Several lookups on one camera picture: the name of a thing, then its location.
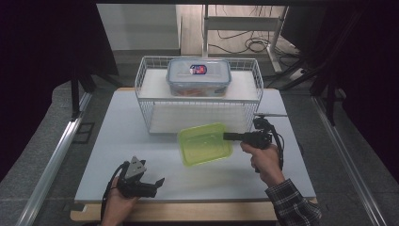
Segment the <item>green plastic tray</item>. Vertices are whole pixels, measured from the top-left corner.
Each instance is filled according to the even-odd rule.
[[[183,164],[187,167],[229,157],[231,143],[223,139],[226,126],[212,123],[183,129],[178,133]]]

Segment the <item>blue lid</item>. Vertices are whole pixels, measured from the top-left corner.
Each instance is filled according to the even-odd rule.
[[[231,82],[230,64],[225,59],[174,58],[168,64],[169,83]]]

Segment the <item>plaid sleeve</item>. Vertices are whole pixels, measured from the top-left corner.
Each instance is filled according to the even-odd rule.
[[[304,199],[290,179],[269,187],[265,192],[274,205],[280,224],[319,225],[320,209]]]

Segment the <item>white wire basket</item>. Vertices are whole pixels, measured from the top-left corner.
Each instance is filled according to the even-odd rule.
[[[136,97],[151,134],[222,122],[231,133],[250,131],[263,96],[263,80],[254,58],[224,58],[231,83],[223,97],[181,97],[170,93],[168,63],[179,56],[144,56],[136,76]]]

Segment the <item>black curtain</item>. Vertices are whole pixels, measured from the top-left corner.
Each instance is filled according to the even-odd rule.
[[[399,182],[399,3],[370,4],[334,68],[343,108]]]
[[[89,1],[0,3],[0,180],[52,102],[78,74],[118,74],[96,5]]]

